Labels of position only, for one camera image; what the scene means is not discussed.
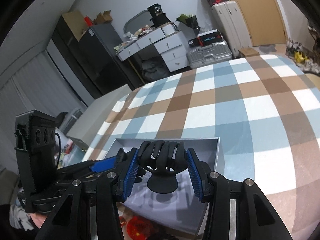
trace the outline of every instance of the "white drawer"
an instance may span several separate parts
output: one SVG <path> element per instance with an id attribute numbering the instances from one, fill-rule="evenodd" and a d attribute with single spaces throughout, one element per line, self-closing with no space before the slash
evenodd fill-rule
<path id="1" fill-rule="evenodd" d="M 178 69 L 187 67 L 189 65 L 189 61 L 186 56 L 174 59 L 170 62 L 166 62 L 166 65 L 170 72 L 176 71 Z"/>
<path id="2" fill-rule="evenodd" d="M 137 45 L 137 43 L 133 43 L 131 44 L 129 47 L 125 48 L 123 51 L 121 51 L 118 54 L 118 57 L 121 61 L 126 60 L 127 58 L 129 58 L 130 56 L 132 56 L 133 54 L 137 53 L 140 50 L 139 46 Z"/>
<path id="3" fill-rule="evenodd" d="M 141 39 L 137 40 L 137 44 L 139 45 L 140 49 L 144 49 L 145 47 L 159 41 L 165 37 L 161 28 L 147 34 L 146 36 L 142 37 Z"/>
<path id="4" fill-rule="evenodd" d="M 186 53 L 187 53 L 187 51 L 186 51 L 185 47 L 180 45 L 178 47 L 175 47 L 173 49 L 169 49 L 168 51 L 162 53 L 161 56 L 165 62 L 169 62 L 169 61 L 172 61 L 176 58 L 186 56 Z"/>
<path id="5" fill-rule="evenodd" d="M 160 54 L 179 45 L 182 45 L 182 40 L 180 39 L 178 33 L 155 44 L 156 49 Z"/>

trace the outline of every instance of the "black refrigerator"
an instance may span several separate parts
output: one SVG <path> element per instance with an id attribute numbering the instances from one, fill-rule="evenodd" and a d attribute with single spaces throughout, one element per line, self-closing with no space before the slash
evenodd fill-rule
<path id="1" fill-rule="evenodd" d="M 116 56 L 114 47 L 122 42 L 111 23 L 91 26 L 79 41 L 80 51 L 89 63 L 82 68 L 103 95 L 125 84 L 132 90 L 144 85 L 134 59 L 131 64 Z"/>

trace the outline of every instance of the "black cable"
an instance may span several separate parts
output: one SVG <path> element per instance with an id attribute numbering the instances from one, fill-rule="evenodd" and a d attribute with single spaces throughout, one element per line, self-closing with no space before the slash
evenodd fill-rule
<path id="1" fill-rule="evenodd" d="M 58 139 L 59 139 L 59 155 L 58 155 L 57 166 L 56 166 L 56 168 L 58 169 L 58 165 L 59 165 L 59 161 L 60 161 L 60 156 L 61 156 L 61 138 L 60 138 L 60 135 L 59 135 L 58 133 L 56 133 L 56 136 L 58 136 Z"/>

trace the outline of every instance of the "metal screw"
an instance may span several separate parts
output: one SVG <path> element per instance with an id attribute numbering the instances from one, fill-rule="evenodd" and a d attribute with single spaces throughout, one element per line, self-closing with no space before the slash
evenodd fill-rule
<path id="1" fill-rule="evenodd" d="M 254 184 L 253 180 L 252 179 L 246 179 L 245 180 L 245 183 L 248 185 L 248 186 L 252 186 Z"/>
<path id="2" fill-rule="evenodd" d="M 81 184 L 81 180 L 79 179 L 75 179 L 73 182 L 72 182 L 72 185 L 73 186 L 79 186 Z"/>
<path id="3" fill-rule="evenodd" d="M 113 179 L 116 175 L 117 175 L 117 174 L 116 174 L 115 172 L 109 172 L 109 173 L 107 174 L 107 177 L 108 177 L 109 179 Z"/>
<path id="4" fill-rule="evenodd" d="M 209 175 L 210 175 L 211 178 L 214 178 L 214 179 L 216 179 L 217 177 L 219 177 L 219 173 L 217 173 L 217 172 L 215 172 L 215 171 L 210 172 Z"/>

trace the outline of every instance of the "cardboard box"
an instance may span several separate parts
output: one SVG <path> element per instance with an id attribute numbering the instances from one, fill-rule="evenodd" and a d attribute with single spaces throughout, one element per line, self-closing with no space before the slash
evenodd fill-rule
<path id="1" fill-rule="evenodd" d="M 115 156 L 120 148 L 125 152 L 133 147 L 140 148 L 144 141 L 156 139 L 115 139 L 105 158 Z M 219 150 L 220 139 L 164 139 L 165 141 L 183 141 L 185 149 L 193 148 L 199 160 L 207 162 L 212 171 L 224 173 L 224 157 Z M 194 195 L 188 170 L 179 173 L 176 178 L 179 187 L 170 194 L 157 194 L 147 187 L 151 173 L 143 176 L 141 183 L 135 183 L 131 196 L 124 203 L 136 214 L 155 221 L 166 227 L 197 236 L 203 234 L 208 204 L 201 203 Z"/>
<path id="2" fill-rule="evenodd" d="M 110 11 L 105 11 L 104 13 L 99 13 L 98 16 L 93 21 L 94 24 L 108 23 L 112 22 L 112 17 L 110 15 Z"/>
<path id="3" fill-rule="evenodd" d="M 260 53 L 253 48 L 240 49 L 239 53 L 240 53 L 240 57 L 260 56 Z"/>
<path id="4" fill-rule="evenodd" d="M 79 41 L 82 34 L 88 29 L 84 16 L 78 10 L 62 14 L 64 21 L 72 31 L 74 37 Z"/>

